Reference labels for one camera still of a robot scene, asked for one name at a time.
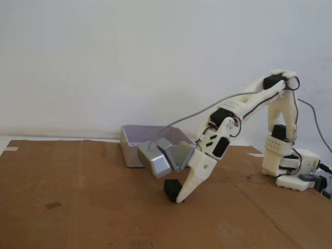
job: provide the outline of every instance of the dark stain on cardboard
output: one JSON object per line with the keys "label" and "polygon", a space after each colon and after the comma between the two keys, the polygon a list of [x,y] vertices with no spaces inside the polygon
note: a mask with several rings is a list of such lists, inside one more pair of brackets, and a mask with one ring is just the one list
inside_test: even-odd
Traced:
{"label": "dark stain on cardboard", "polygon": [[50,209],[55,209],[55,208],[58,208],[62,206],[62,204],[60,202],[53,202],[53,203],[49,203],[49,204],[46,204],[45,207],[50,210]]}

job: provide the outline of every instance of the cardboard sheet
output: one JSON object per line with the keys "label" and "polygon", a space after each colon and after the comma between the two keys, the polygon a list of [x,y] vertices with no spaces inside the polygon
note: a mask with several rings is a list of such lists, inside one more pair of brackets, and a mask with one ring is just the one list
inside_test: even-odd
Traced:
{"label": "cardboard sheet", "polygon": [[231,146],[185,202],[128,169],[117,143],[11,141],[0,157],[0,248],[331,248],[332,204],[277,187]]}

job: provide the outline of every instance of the cable connector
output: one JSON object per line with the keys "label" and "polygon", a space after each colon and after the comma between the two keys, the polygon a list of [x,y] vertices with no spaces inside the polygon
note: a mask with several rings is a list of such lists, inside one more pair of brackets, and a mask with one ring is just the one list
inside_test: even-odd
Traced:
{"label": "cable connector", "polygon": [[332,170],[329,168],[329,166],[326,166],[325,164],[319,162],[318,168],[322,169],[323,171],[330,173],[332,175]]}

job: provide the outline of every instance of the robotic arm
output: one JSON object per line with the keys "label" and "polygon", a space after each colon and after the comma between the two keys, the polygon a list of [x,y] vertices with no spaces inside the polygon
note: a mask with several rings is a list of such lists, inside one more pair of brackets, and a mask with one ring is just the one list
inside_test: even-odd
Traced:
{"label": "robotic arm", "polygon": [[[315,172],[319,166],[319,157],[308,150],[293,149],[298,119],[298,102],[294,90],[298,87],[295,72],[273,70],[270,76],[259,78],[243,91],[257,93],[235,96],[221,102],[199,130],[195,146],[181,142],[173,159],[169,141],[160,139],[152,148],[148,141],[139,146],[140,162],[156,178],[170,173],[172,169],[179,172],[185,166],[190,167],[183,187],[175,190],[176,202],[180,203],[210,176],[217,164],[216,160],[220,160],[228,149],[230,138],[240,133],[241,125],[269,105],[269,131],[272,134],[266,138],[263,174],[282,175],[277,179],[278,186],[298,190],[314,187],[313,179],[302,180],[299,175]],[[286,126],[278,124],[281,113]],[[232,135],[236,128],[238,134]]]}

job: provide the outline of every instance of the gray cable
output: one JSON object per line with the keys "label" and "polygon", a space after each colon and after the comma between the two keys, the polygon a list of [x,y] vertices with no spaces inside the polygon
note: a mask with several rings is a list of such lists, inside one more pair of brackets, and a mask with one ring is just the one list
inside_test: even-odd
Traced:
{"label": "gray cable", "polygon": [[152,140],[150,141],[149,149],[151,149],[151,145],[153,144],[153,142],[154,142],[156,136],[157,136],[160,132],[164,131],[165,129],[167,129],[167,128],[173,126],[173,125],[175,125],[176,123],[179,123],[179,122],[181,122],[181,121],[183,121],[183,120],[186,120],[186,119],[188,119],[188,118],[192,118],[192,117],[194,117],[194,116],[196,116],[196,115],[198,115],[198,114],[201,114],[202,112],[204,112],[204,111],[210,109],[211,107],[215,106],[216,104],[219,104],[221,101],[224,101],[224,100],[230,99],[230,98],[232,98],[232,97],[240,96],[240,95],[248,95],[248,94],[255,94],[255,93],[259,93],[259,92],[243,92],[243,93],[237,93],[237,94],[230,95],[230,96],[225,97],[225,98],[223,98],[223,99],[221,99],[221,100],[218,100],[217,102],[213,103],[212,105],[209,105],[208,107],[204,108],[203,110],[200,110],[199,112],[196,112],[196,113],[191,114],[191,115],[189,115],[189,116],[187,116],[187,117],[184,117],[184,118],[180,118],[180,119],[178,119],[177,121],[174,121],[174,122],[172,122],[172,123],[170,123],[170,124],[164,126],[163,128],[161,128],[161,129],[156,133],[154,139],[152,139]]}
{"label": "gray cable", "polygon": [[303,103],[305,103],[305,104],[307,104],[307,105],[309,105],[309,106],[311,107],[311,109],[312,109],[312,111],[313,111],[313,116],[314,116],[314,118],[315,118],[315,123],[316,123],[316,126],[317,126],[317,130],[318,130],[318,132],[319,132],[319,134],[320,134],[320,136],[321,136],[321,138],[322,138],[324,144],[327,146],[327,148],[328,148],[328,149],[331,151],[331,153],[332,153],[332,149],[330,148],[330,146],[328,146],[327,142],[326,142],[325,139],[323,138],[322,132],[321,132],[320,127],[319,127],[319,125],[318,125],[315,108],[314,108],[311,104],[309,104],[308,102],[306,102],[306,101],[304,101],[304,100],[301,100],[301,99],[297,99],[297,100],[298,100],[298,101],[301,101],[301,102],[303,102]]}

